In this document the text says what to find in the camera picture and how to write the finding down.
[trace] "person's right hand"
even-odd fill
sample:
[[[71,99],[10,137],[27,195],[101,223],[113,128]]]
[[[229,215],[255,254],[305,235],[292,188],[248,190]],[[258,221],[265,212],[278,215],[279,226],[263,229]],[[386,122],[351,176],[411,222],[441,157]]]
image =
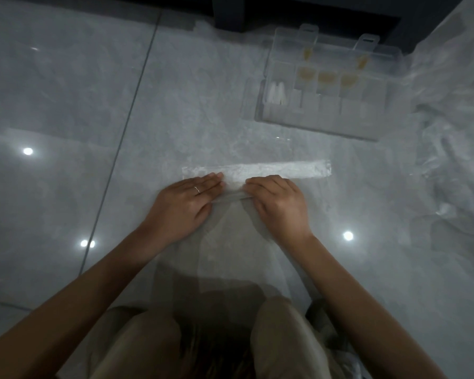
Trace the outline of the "person's right hand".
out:
[[[248,178],[243,190],[253,197],[260,218],[281,246],[291,252],[310,239],[307,206],[296,184],[269,175]]]

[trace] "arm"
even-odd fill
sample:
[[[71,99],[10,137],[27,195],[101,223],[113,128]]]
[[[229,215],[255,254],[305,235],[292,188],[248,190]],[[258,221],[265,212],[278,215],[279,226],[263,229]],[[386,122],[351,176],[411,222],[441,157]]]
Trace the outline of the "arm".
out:
[[[133,277],[205,221],[210,202],[223,191],[221,177],[187,179],[162,190],[144,222],[114,250],[1,336],[0,378],[53,378]]]
[[[278,243],[302,266],[325,298],[374,379],[445,378],[392,316],[312,234],[302,191],[278,175],[250,178],[244,190]]]

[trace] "bright light spot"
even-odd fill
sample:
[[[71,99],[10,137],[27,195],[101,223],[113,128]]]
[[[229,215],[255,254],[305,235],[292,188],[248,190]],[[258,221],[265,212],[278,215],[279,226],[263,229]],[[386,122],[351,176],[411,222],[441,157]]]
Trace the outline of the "bright light spot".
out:
[[[351,231],[346,231],[344,234],[342,234],[345,240],[351,241],[353,239],[353,233]]]

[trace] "pants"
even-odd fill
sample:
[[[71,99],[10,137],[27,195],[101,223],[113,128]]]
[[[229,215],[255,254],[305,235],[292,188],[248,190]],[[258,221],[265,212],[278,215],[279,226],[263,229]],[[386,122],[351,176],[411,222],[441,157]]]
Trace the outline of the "pants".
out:
[[[169,314],[111,309],[89,335],[87,375],[186,377],[191,362],[180,357],[180,341],[180,326]],[[260,307],[251,331],[251,351],[258,379],[344,378],[320,335],[284,297],[270,298]]]

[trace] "plastic box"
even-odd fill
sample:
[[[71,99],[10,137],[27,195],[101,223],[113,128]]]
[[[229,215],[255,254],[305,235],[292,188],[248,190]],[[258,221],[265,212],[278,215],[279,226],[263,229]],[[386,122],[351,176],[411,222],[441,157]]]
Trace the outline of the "plastic box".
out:
[[[277,28],[265,70],[263,120],[378,140],[410,112],[411,88],[402,52],[326,36],[318,27]]]

